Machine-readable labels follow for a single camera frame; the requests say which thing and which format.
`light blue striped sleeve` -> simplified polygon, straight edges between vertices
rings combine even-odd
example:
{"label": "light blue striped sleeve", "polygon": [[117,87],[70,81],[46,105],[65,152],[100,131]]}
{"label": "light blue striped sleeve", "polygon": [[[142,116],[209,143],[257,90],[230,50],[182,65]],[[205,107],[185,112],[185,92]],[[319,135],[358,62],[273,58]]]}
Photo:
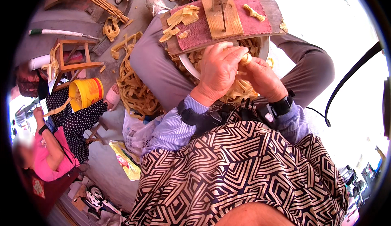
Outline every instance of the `light blue striped sleeve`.
{"label": "light blue striped sleeve", "polygon": [[[191,108],[198,114],[205,113],[209,108],[203,106],[190,95],[185,98],[186,109]],[[155,149],[165,149],[169,151],[177,151],[187,145],[190,137],[193,136],[196,127],[189,126],[181,120],[178,114],[178,108],[175,107],[164,116],[162,122],[156,126],[152,133],[152,139],[143,148],[141,157]]]}
{"label": "light blue striped sleeve", "polygon": [[296,105],[295,102],[292,102],[292,109],[288,113],[278,116],[277,120],[278,129],[282,136],[293,145],[311,133],[303,108]]}

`red sandpaper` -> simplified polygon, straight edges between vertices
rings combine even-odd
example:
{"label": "red sandpaper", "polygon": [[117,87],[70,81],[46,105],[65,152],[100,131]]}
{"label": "red sandpaper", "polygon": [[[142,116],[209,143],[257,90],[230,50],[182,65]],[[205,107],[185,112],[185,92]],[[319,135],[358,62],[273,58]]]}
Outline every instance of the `red sandpaper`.
{"label": "red sandpaper", "polygon": [[[259,0],[233,0],[236,6],[236,9],[239,14],[239,18],[242,23],[243,35],[255,35],[261,33],[271,33],[270,22],[267,19],[267,15],[264,12],[262,5]],[[195,6],[200,8],[199,10],[199,19],[191,23],[189,25],[184,25],[183,23],[179,23],[176,27],[178,27],[181,31],[184,32],[187,29],[190,29],[190,33],[186,38],[180,39],[179,33],[176,35],[179,43],[179,47],[182,50],[186,50],[195,46],[198,46],[203,43],[211,42],[212,37],[210,35],[210,30],[208,26],[208,21],[206,20],[205,11],[201,1],[192,2]],[[266,19],[261,22],[254,17],[250,17],[250,13],[247,9],[243,7],[244,4],[248,4],[252,9],[254,9],[257,13],[266,16]],[[182,9],[186,5],[175,8],[171,10],[171,15],[176,11]],[[227,40],[236,38],[236,36],[228,37]]]}

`black watch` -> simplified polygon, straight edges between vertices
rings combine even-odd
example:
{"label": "black watch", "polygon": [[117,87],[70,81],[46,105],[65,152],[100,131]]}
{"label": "black watch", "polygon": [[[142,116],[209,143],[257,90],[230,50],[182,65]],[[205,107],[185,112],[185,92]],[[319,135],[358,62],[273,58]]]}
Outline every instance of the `black watch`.
{"label": "black watch", "polygon": [[193,109],[186,109],[185,100],[181,100],[178,105],[178,114],[181,116],[181,120],[190,126],[194,126],[202,119],[202,114],[198,114]]}
{"label": "black watch", "polygon": [[296,94],[292,91],[288,91],[288,95],[278,102],[269,103],[274,117],[287,114],[292,109],[293,97]]}
{"label": "black watch", "polygon": [[43,126],[41,127],[41,129],[38,131],[38,134],[42,135],[42,132],[45,131],[45,130],[48,130],[48,129],[49,129],[48,126],[46,126],[46,124],[45,124],[45,125],[43,125]]}

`white plastic bag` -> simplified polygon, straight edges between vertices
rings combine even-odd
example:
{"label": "white plastic bag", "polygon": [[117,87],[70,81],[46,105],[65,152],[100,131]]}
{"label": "white plastic bag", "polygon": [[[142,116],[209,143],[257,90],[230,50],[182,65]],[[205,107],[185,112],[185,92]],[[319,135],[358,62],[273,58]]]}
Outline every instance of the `white plastic bag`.
{"label": "white plastic bag", "polygon": [[141,151],[145,147],[147,141],[152,137],[152,132],[155,127],[162,121],[164,117],[160,115],[147,124],[137,118],[130,117],[125,110],[124,126],[122,127],[122,134],[124,136],[124,143],[126,149],[131,153],[141,156]]}

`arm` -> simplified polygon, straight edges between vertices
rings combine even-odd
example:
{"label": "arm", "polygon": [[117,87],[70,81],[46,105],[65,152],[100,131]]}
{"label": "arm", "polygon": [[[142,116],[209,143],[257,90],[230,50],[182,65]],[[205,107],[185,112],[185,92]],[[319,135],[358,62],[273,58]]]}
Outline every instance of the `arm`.
{"label": "arm", "polygon": [[[37,121],[37,132],[44,125],[45,121],[43,120],[43,111],[41,107],[37,107],[34,109],[34,117]],[[57,139],[50,132],[49,129],[46,129],[42,132],[42,137],[46,141],[47,149],[49,151],[49,155],[46,158],[46,161],[51,170],[56,171],[62,160],[64,159],[64,152],[58,143]]]}
{"label": "arm", "polygon": [[[278,102],[288,95],[288,91],[276,76],[269,65],[262,59],[253,57],[253,60],[246,66],[247,75],[253,88],[262,96],[266,97],[269,103]],[[292,102],[292,109],[277,117],[278,129],[286,140],[296,144],[304,136],[310,133],[303,108]]]}
{"label": "arm", "polygon": [[[190,95],[185,98],[186,109],[193,109],[198,114],[203,114],[208,110],[204,106],[193,99]],[[166,149],[169,151],[177,151],[187,145],[190,137],[194,135],[196,126],[189,126],[182,122],[181,116],[178,114],[178,108],[175,107],[164,116],[162,122],[156,126],[152,133],[152,139],[143,149],[141,157],[155,149]]]}
{"label": "arm", "polygon": [[[221,42],[205,49],[201,62],[201,81],[185,98],[185,107],[198,114],[206,112],[216,100],[226,94],[235,81],[238,62],[248,48],[232,47],[233,43]],[[187,145],[196,126],[182,122],[175,107],[163,118],[152,133],[152,139],[142,151],[142,157],[155,150],[177,151]]]}

